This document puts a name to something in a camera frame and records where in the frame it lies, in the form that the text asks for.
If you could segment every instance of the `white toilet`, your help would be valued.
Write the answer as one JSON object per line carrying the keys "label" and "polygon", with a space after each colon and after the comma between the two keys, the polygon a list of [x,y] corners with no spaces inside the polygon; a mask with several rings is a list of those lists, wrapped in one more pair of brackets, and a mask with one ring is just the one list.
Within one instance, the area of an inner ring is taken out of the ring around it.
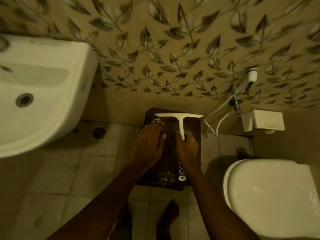
{"label": "white toilet", "polygon": [[320,238],[319,196],[308,165],[241,160],[223,178],[227,205],[258,235]]}

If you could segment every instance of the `toilet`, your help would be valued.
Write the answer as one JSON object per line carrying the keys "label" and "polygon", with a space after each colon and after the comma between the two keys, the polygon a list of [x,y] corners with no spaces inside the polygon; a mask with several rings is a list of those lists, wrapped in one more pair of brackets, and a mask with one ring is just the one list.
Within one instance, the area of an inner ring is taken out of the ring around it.
{"label": "toilet", "polygon": [[223,178],[223,194],[260,236],[320,238],[319,196],[308,165],[280,159],[237,161]]}

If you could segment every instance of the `sink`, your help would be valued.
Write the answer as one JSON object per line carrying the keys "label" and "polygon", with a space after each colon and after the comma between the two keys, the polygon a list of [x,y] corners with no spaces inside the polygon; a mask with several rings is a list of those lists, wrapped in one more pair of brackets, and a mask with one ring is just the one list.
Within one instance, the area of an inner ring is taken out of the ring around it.
{"label": "sink", "polygon": [[3,158],[49,144],[74,129],[99,61],[91,46],[80,42],[0,35],[0,46]]}

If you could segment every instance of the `left hand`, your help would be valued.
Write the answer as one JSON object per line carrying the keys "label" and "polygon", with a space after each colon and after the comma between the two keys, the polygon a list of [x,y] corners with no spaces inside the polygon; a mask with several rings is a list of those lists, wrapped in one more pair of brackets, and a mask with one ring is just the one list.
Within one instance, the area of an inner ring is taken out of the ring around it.
{"label": "left hand", "polygon": [[165,124],[161,121],[152,121],[139,133],[132,151],[132,159],[146,167],[146,170],[155,165],[162,155],[167,135],[160,133]]}

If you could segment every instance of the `right hand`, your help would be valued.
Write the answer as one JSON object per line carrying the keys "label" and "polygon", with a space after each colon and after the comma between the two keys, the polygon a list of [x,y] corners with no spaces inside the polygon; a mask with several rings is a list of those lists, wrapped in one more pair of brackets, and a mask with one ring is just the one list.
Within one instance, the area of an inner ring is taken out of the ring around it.
{"label": "right hand", "polygon": [[197,161],[198,143],[190,131],[185,132],[186,140],[183,141],[180,132],[176,132],[177,154],[183,164],[195,164]]}

